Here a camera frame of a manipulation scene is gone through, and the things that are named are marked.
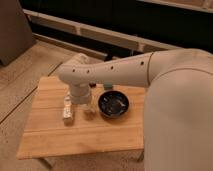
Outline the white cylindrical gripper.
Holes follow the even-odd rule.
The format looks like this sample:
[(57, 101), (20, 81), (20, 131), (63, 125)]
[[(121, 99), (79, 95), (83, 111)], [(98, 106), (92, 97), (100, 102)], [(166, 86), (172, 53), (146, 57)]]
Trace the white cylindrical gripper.
[(69, 92), (73, 104), (87, 104), (91, 101), (91, 88), (88, 84), (70, 85)]

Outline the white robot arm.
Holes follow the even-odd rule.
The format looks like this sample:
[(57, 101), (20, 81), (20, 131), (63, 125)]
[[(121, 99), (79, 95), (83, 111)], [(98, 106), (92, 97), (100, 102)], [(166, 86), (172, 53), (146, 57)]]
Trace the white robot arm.
[(59, 79), (71, 101), (89, 101), (91, 83), (144, 87), (144, 170), (213, 171), (213, 54), (155, 51), (89, 64), (77, 54)]

